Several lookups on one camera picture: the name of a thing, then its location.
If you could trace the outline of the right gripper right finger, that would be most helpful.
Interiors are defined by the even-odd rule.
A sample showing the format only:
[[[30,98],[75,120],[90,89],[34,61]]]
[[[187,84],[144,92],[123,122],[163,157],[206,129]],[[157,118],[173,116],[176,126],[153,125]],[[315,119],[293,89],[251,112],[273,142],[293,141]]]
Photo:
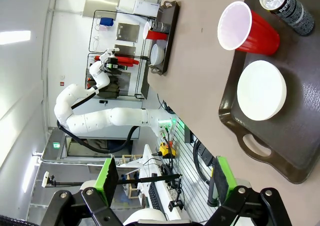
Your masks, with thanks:
[[[290,226],[292,224],[277,189],[256,192],[239,185],[225,157],[214,158],[210,188],[217,189],[220,206],[205,223],[207,226],[230,226],[239,218],[249,218],[255,226]]]

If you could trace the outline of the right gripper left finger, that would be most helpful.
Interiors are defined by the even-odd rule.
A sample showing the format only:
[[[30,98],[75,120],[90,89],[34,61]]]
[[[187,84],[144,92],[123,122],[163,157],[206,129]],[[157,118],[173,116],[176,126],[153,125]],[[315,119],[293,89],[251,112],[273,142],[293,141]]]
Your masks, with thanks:
[[[78,226],[82,219],[91,218],[96,226],[121,226],[122,222],[111,209],[119,175],[114,158],[109,159],[103,173],[102,189],[89,186],[72,194],[56,191],[41,221],[42,226]]]

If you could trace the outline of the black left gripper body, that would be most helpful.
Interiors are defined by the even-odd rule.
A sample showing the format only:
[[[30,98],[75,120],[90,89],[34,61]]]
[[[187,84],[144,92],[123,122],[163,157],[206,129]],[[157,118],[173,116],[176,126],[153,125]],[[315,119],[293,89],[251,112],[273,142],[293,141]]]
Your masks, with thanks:
[[[118,58],[117,57],[109,57],[106,60],[106,68],[109,70],[117,69],[118,68]]]

